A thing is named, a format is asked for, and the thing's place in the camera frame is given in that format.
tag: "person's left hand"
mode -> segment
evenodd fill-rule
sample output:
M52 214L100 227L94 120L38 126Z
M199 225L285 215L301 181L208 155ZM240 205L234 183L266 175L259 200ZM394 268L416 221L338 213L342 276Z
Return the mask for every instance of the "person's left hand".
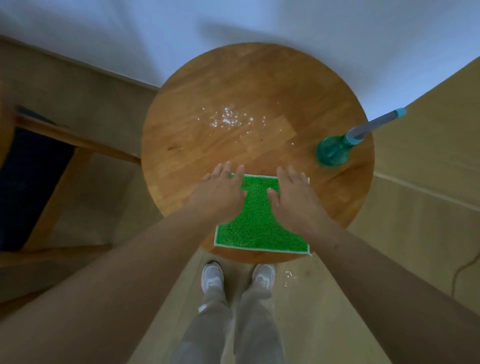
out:
M241 189L244 172L245 168L239 166L232 178L231 163L220 163L202 178L188 206L212 218L216 225L228 224L243 209L247 195Z

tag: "shoe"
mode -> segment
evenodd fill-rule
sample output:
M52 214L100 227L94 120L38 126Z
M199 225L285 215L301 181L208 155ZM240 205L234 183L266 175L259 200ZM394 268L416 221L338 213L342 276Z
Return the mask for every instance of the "shoe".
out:
M252 275L252 285L271 290L275 282L275 266L273 264L258 264Z
M223 271L217 262L208 263L202 272L202 290L207 293L210 287L218 287L223 291Z

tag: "chair seat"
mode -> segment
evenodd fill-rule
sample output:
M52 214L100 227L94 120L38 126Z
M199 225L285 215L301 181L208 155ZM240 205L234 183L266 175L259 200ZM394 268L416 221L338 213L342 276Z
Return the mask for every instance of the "chair seat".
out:
M50 120L22 107L22 114ZM75 147L16 128L0 169L0 251L18 251L27 242Z

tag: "beige trousers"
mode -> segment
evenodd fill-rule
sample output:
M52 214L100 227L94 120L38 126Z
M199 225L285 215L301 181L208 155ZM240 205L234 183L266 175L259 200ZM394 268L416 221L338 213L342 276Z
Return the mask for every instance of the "beige trousers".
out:
M232 310L219 288L207 291L199 314L174 351L171 364L220 364ZM270 291L250 286L237 308L233 353L236 364L284 364L280 334L273 319Z

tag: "microfiber cloth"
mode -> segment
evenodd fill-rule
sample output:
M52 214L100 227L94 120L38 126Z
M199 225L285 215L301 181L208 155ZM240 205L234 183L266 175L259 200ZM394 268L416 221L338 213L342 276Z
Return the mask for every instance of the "microfiber cloth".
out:
M214 245L266 252L310 254L309 245L280 226L273 216L267 188L280 192L277 177L245 174L241 188L247 197L240 215L215 231Z

